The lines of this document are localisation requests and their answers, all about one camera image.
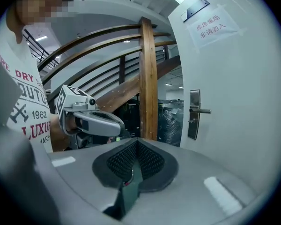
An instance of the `paper sign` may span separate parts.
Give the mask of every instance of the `paper sign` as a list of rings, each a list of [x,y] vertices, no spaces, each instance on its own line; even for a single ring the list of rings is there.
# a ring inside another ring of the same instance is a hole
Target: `paper sign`
[[[230,37],[239,32],[239,27],[223,7],[212,11],[188,27],[197,48]]]

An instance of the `wooden staircase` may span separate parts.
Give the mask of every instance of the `wooden staircase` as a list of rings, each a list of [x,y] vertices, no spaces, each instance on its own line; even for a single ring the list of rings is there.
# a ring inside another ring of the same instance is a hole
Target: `wooden staircase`
[[[169,37],[170,34],[162,33],[162,32],[153,32],[153,28],[156,28],[156,26],[151,25],[151,23],[148,19],[143,18],[140,21],[140,24],[122,25],[122,26],[116,26],[116,27],[110,27],[110,28],[106,28],[106,29],[97,30],[97,31],[91,32],[85,36],[79,37],[68,44],[65,44],[64,46],[60,47],[58,50],[54,51],[52,54],[47,55],[45,57],[45,59],[39,63],[38,70],[39,70],[40,74],[42,74],[43,86],[45,86],[47,83],[49,83],[50,80],[53,78],[53,76],[56,75],[58,72],[60,72],[62,69],[66,68],[68,65],[70,65],[74,61],[78,60],[79,58],[81,58],[87,54],[90,54],[98,49],[101,49],[101,48],[104,48],[104,47],[107,47],[107,46],[110,46],[110,45],[113,45],[116,43],[121,43],[121,42],[124,42],[127,40],[139,39],[140,40],[139,46],[134,47],[134,48],[129,48],[129,49],[123,50],[119,53],[106,56],[105,58],[103,58],[99,61],[96,61],[95,63],[90,64],[89,66],[80,70],[79,72],[77,72],[76,74],[74,74],[70,78],[68,78],[65,82],[63,82],[63,84],[70,86],[70,85],[74,84],[76,81],[78,81],[81,78],[83,78],[84,76],[86,76],[87,74],[95,71],[96,69],[101,68],[102,66],[104,66],[112,61],[120,59],[119,65],[103,71],[101,74],[98,74],[98,75],[92,77],[91,79],[89,79],[88,81],[86,81],[85,83],[83,83],[82,85],[79,86],[80,89],[84,90],[84,87],[86,85],[88,85],[90,82],[94,81],[95,79],[100,78],[101,76],[105,75],[108,72],[111,72],[111,71],[119,68],[119,72],[114,72],[107,78],[101,79],[99,82],[97,82],[95,85],[91,86],[90,88],[85,89],[85,92],[89,93],[90,90],[92,90],[96,86],[104,83],[108,79],[115,77],[115,76],[119,76],[119,79],[114,80],[113,82],[111,82],[111,83],[103,86],[99,90],[97,90],[95,93],[91,94],[91,96],[94,96],[95,94],[107,89],[111,85],[113,85],[115,83],[119,83],[119,86],[116,87],[116,89],[110,90],[109,92],[105,93],[103,96],[101,96],[100,98],[98,98],[96,100],[96,103],[99,105],[99,108],[101,110],[107,111],[110,113],[115,111],[117,108],[119,108],[121,105],[123,105],[129,99],[131,99],[133,96],[135,96],[138,93],[142,93],[141,78],[144,79],[144,76],[143,76],[144,74],[142,74],[142,70],[143,70],[144,66],[146,66],[149,69],[150,69],[150,66],[152,66],[150,64],[145,64],[146,60],[150,60],[150,61],[155,60],[156,61],[155,63],[153,62],[152,64],[153,64],[153,68],[155,67],[155,71],[157,71],[156,76],[158,79],[181,64],[179,56],[176,56],[171,59],[169,59],[169,56],[168,56],[167,46],[176,44],[175,41],[165,41],[165,42],[154,43],[153,37],[162,37],[162,36]],[[94,45],[89,46],[89,47],[83,49],[82,51],[70,56],[69,58],[63,60],[59,64],[54,63],[55,66],[52,69],[46,69],[47,66],[50,65],[50,63],[52,63],[52,61],[54,61],[55,57],[60,56],[67,50],[73,48],[74,46],[76,46],[80,43],[83,43],[92,38],[96,38],[103,34],[108,34],[108,33],[121,31],[121,30],[131,30],[131,29],[139,29],[140,33],[116,37],[116,38],[112,38],[112,39],[105,40],[103,42],[94,44]],[[163,46],[164,49],[155,51],[154,47],[160,47],[160,46]],[[140,57],[125,61],[125,57],[127,55],[133,54],[133,53],[140,53]],[[134,63],[125,68],[125,63],[131,62],[138,58],[140,61],[139,63],[138,62]],[[130,78],[129,80],[125,81],[125,77],[127,75],[129,75],[139,69],[136,68],[133,71],[130,71],[129,73],[125,73],[125,70],[132,68],[138,64],[140,65],[140,68],[139,68],[140,73],[138,75],[134,76],[133,78]],[[62,85],[60,85],[54,91],[51,91],[50,95],[48,95],[48,97],[47,97],[48,104],[50,106],[52,113],[55,113],[54,100],[58,96],[61,87],[62,87]]]

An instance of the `white tape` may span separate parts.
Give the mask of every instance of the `white tape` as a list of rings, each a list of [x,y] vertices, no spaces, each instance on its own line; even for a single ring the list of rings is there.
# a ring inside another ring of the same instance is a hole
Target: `white tape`
[[[73,163],[75,161],[76,161],[76,159],[73,158],[73,157],[65,157],[65,158],[62,158],[62,159],[53,160],[52,161],[52,165],[54,167],[60,167],[60,166],[63,166],[63,165],[67,165],[67,164]]]
[[[243,208],[240,202],[217,180],[216,177],[205,179],[204,185],[227,216],[231,216]]]

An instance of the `door handle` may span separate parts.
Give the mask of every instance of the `door handle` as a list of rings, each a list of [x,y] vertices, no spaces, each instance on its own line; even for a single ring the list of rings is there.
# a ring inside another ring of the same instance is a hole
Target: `door handle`
[[[199,109],[199,108],[190,108],[190,113],[207,113],[211,114],[211,109]]]

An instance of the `wooden post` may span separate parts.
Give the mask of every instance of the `wooden post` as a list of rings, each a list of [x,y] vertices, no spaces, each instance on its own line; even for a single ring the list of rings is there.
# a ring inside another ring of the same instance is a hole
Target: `wooden post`
[[[120,57],[119,84],[125,82],[125,56]]]
[[[157,67],[151,21],[140,20],[140,136],[157,140]]]
[[[169,60],[163,61],[157,65],[157,78],[161,78],[168,74],[181,64],[180,56],[173,57]],[[133,96],[139,97],[140,92],[140,75],[126,80],[124,83],[105,93],[97,99],[97,104],[100,110],[112,113]]]

